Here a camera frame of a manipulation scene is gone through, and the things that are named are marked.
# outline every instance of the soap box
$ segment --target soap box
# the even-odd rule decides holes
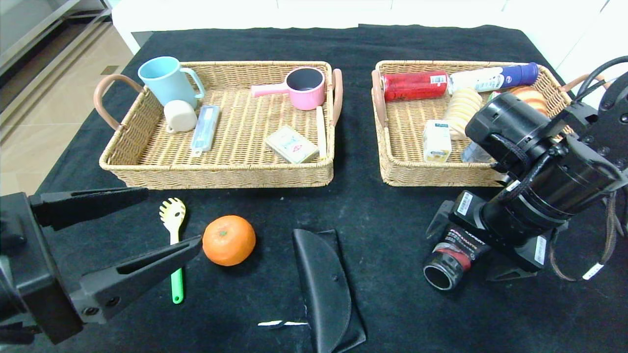
[[[315,144],[289,126],[282,126],[266,138],[266,144],[290,163],[304,163],[318,155]]]
[[[443,120],[425,121],[423,130],[423,160],[425,162],[446,162],[452,153],[452,139],[449,124]]]

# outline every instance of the bottle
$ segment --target bottle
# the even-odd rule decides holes
[[[384,100],[413,100],[437,98],[447,91],[445,71],[390,73],[382,76]]]
[[[539,67],[536,63],[461,71],[449,75],[447,91],[453,94],[459,88],[471,87],[477,92],[488,92],[506,87],[532,85],[538,75]]]
[[[492,157],[479,144],[471,142],[460,154],[464,163],[490,163]]]

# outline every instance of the green handle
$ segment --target green handle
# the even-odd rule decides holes
[[[179,304],[183,301],[183,271],[176,270],[170,275],[170,284],[172,286],[172,302]]]

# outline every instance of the light blue mug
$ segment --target light blue mug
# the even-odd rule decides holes
[[[185,74],[192,76],[200,93],[196,93]],[[162,106],[172,100],[184,100],[194,108],[198,99],[205,97],[205,88],[196,72],[181,67],[179,60],[173,57],[158,57],[143,63],[138,69],[138,76],[157,97]]]

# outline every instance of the tiled floor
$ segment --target tiled floor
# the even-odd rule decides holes
[[[33,106],[0,146],[0,194],[34,193],[94,108],[102,71],[133,57],[113,25],[96,39]]]

